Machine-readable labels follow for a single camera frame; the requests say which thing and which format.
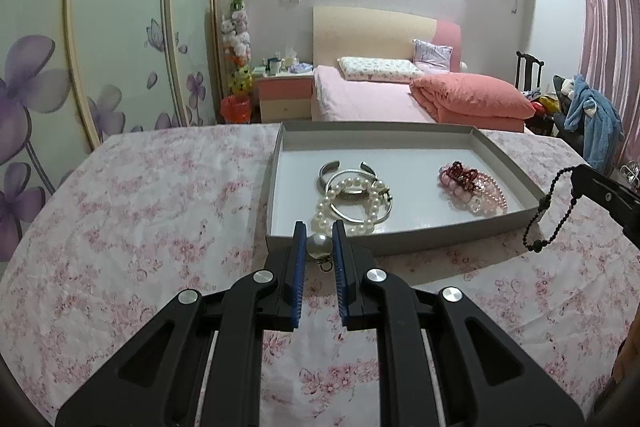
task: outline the white patterned pillow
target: white patterned pillow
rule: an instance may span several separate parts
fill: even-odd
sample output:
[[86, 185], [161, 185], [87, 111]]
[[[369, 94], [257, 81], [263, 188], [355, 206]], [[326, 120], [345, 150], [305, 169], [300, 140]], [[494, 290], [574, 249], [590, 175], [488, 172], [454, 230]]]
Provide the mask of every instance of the white patterned pillow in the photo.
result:
[[414, 39], [414, 62], [424, 64], [422, 71], [429, 73], [449, 73], [451, 66], [451, 46], [436, 46], [430, 42]]
[[408, 60], [343, 57], [338, 59], [338, 64], [346, 80], [410, 84], [422, 77], [422, 71]]

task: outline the flower stem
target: flower stem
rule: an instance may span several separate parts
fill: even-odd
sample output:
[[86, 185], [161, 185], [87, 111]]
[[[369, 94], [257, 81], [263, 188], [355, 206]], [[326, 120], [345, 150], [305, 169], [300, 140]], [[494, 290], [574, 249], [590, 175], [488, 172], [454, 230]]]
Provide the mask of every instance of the flower stem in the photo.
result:
[[53, 188], [53, 185], [51, 184], [51, 181], [49, 180], [47, 173], [42, 168], [40, 160], [38, 160], [38, 157], [36, 156], [36, 152], [33, 150], [33, 145], [31, 145], [31, 140], [27, 140], [25, 149], [27, 149], [27, 152], [29, 153], [29, 158], [31, 158], [31, 163], [33, 163], [33, 167], [36, 169], [38, 176], [40, 176], [42, 183], [44, 183], [44, 186], [49, 191], [49, 194], [53, 195], [53, 193], [56, 190], [55, 188]]

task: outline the folded pink quilt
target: folded pink quilt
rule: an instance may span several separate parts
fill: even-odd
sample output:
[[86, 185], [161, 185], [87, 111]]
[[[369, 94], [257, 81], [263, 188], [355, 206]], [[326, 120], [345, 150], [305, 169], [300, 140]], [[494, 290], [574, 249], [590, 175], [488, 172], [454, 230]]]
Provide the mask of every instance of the folded pink quilt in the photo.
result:
[[480, 74], [427, 75], [414, 80], [410, 90], [438, 123], [524, 132], [524, 120], [534, 114], [529, 101], [511, 84]]

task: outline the red trash bin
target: red trash bin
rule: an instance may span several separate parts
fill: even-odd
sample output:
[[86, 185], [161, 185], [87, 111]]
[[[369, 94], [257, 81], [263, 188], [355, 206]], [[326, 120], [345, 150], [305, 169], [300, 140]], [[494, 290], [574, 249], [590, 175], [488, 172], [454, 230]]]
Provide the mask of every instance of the red trash bin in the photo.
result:
[[222, 99], [220, 113], [226, 123], [249, 123], [251, 121], [251, 99], [246, 94], [230, 94]]

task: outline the yellow cloth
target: yellow cloth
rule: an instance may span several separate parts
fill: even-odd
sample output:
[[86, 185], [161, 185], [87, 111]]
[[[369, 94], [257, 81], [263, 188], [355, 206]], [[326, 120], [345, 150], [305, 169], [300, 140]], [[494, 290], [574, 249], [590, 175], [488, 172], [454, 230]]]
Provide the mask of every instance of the yellow cloth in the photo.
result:
[[540, 102], [546, 110], [547, 114], [555, 114], [560, 112], [560, 102], [550, 96], [541, 96], [537, 102]]

